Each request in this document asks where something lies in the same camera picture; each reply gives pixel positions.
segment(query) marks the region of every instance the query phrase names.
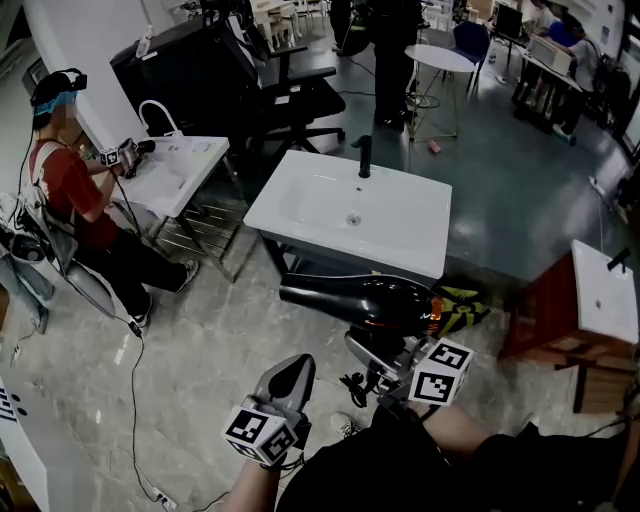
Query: black faucet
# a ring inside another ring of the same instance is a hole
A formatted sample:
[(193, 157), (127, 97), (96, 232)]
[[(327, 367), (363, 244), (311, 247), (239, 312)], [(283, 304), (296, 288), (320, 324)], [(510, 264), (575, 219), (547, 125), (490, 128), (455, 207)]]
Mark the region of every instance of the black faucet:
[(360, 172), (358, 176), (368, 178), (371, 176), (371, 135), (363, 135), (357, 141), (351, 143), (351, 147), (360, 148)]
[(607, 268), (609, 269), (609, 272), (611, 272), (614, 268), (616, 268), (618, 265), (622, 263), (622, 273), (626, 274), (627, 265), (625, 263), (625, 260), (629, 256), (631, 256), (631, 251), (629, 250), (628, 247), (625, 247), (624, 249), (622, 249), (622, 251), (620, 251), (620, 254), (618, 254), (609, 263), (607, 263)]

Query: drain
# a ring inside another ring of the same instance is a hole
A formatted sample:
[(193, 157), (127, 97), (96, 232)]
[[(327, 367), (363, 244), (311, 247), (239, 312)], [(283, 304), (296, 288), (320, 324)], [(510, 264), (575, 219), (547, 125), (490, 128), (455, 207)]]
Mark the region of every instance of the drain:
[(347, 224), (350, 226), (357, 226), (360, 222), (362, 222), (360, 215), (356, 215), (355, 213), (347, 215)]

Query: white pipe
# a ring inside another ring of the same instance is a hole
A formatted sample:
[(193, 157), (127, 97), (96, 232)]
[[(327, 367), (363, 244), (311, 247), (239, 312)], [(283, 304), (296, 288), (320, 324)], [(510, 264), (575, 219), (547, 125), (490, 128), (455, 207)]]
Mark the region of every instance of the white pipe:
[(140, 121), (142, 121), (142, 124), (145, 130), (149, 129), (149, 125), (144, 120), (144, 116), (142, 115), (142, 107), (144, 107), (147, 104), (155, 105), (156, 107), (160, 108), (167, 116), (169, 123), (171, 123), (171, 127), (173, 128), (174, 133), (176, 135), (182, 136), (182, 132), (178, 130), (178, 127), (176, 126), (176, 123), (174, 123), (173, 118), (171, 117), (171, 114), (169, 114), (169, 111), (166, 109), (166, 107), (162, 103), (156, 100), (145, 100), (142, 103), (140, 103), (140, 106), (138, 107), (138, 117), (140, 118)]

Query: power strip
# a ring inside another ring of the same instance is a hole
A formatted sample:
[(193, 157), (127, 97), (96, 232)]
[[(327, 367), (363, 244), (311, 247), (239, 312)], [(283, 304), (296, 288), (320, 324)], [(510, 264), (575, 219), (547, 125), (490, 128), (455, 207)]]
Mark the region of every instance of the power strip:
[(158, 498), (159, 503), (164, 507), (165, 510), (177, 510), (178, 504), (173, 501), (169, 496), (163, 493), (157, 487), (153, 488), (153, 495)]

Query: backpack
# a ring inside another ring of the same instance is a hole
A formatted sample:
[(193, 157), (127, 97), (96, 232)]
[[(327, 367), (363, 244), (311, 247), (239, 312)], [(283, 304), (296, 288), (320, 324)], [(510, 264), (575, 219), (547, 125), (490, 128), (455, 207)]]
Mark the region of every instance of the backpack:
[(65, 146), (58, 142), (46, 142), (38, 151), (34, 169), (34, 177), (29, 172), (28, 185), (17, 198), (16, 227), (37, 236), (43, 247), (49, 249), (47, 257), (57, 263), (58, 270), (66, 276), (66, 271), (78, 250), (78, 241), (74, 238), (73, 221), (75, 209), (70, 222), (61, 222), (52, 216), (47, 205), (49, 199), (43, 189), (44, 163), (55, 151)]

